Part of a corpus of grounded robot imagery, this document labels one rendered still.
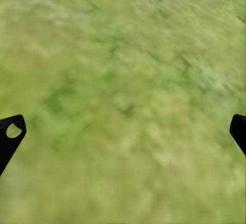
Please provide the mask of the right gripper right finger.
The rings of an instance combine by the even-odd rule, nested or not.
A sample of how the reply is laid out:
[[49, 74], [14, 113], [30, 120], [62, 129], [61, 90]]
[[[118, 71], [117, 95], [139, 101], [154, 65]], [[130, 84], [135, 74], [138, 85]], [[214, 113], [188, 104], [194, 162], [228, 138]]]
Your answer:
[[230, 133], [246, 155], [246, 116], [238, 114], [233, 116]]

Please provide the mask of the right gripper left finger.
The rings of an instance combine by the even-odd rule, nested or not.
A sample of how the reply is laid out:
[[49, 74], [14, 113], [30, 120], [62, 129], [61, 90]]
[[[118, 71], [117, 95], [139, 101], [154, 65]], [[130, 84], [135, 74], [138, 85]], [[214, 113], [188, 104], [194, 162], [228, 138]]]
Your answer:
[[23, 115], [0, 120], [0, 175], [26, 135]]

